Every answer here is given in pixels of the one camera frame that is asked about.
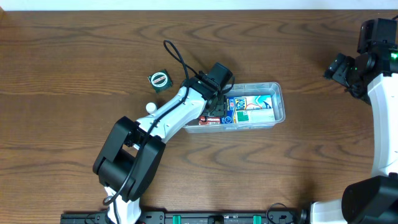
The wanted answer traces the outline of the blue white drink mix box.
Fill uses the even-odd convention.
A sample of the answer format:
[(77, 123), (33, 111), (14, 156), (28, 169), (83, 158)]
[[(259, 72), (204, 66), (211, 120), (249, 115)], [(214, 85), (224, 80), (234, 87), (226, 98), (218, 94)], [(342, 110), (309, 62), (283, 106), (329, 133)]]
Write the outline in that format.
[(227, 114), (220, 118), (221, 124), (237, 124), (234, 113), (239, 110), (273, 109), (270, 95), (231, 96), (227, 97)]

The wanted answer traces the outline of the red orange medicine box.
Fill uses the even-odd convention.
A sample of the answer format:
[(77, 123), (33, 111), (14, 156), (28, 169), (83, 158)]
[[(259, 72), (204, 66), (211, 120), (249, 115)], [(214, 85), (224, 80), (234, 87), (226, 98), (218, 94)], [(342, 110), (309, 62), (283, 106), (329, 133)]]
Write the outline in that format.
[(199, 125), (211, 125), (211, 124), (220, 124), (220, 117), (211, 117), (211, 116), (200, 116), (199, 117)]

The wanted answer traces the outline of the white green medicine packet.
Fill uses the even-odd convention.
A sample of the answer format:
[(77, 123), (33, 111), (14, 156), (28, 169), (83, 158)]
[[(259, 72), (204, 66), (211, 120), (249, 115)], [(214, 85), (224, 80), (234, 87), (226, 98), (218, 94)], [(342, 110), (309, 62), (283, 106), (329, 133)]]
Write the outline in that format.
[(267, 123), (275, 121), (273, 109), (239, 110), (234, 113), (236, 123)]

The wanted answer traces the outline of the green square box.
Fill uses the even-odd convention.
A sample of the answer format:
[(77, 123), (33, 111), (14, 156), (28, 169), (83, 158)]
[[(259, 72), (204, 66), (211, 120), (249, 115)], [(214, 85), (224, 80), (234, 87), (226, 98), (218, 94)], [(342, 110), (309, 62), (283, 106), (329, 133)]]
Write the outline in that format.
[(156, 93), (165, 91), (173, 85), (172, 79), (166, 69), (155, 72), (147, 78)]

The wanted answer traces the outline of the black bottle white cap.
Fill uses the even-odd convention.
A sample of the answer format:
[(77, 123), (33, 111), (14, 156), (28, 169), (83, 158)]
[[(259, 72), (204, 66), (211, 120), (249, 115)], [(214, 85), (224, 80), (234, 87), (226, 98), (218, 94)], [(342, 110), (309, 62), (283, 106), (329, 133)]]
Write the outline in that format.
[(146, 111), (149, 114), (155, 113), (157, 111), (157, 105), (155, 103), (153, 103), (153, 102), (150, 102), (150, 103), (146, 104)]

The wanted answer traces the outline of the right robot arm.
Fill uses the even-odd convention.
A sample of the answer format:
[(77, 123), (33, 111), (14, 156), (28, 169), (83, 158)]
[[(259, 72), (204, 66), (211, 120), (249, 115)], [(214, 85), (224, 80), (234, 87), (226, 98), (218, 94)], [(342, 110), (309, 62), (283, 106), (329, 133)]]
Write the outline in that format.
[(353, 58), (338, 54), (324, 77), (371, 105), (371, 177), (345, 188), (340, 199), (313, 202), (302, 223), (397, 223), (397, 18), (361, 24)]

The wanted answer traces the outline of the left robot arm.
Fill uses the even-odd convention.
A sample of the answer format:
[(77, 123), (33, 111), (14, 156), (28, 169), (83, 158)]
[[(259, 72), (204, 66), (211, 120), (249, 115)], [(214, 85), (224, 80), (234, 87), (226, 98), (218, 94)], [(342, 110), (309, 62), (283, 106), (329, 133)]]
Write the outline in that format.
[(153, 181), (167, 141), (215, 103), (234, 83), (233, 73), (220, 63), (209, 73), (185, 80), (178, 93), (155, 112), (132, 121), (122, 117), (113, 126), (93, 172), (106, 189), (103, 203), (111, 223), (135, 223), (139, 199)]

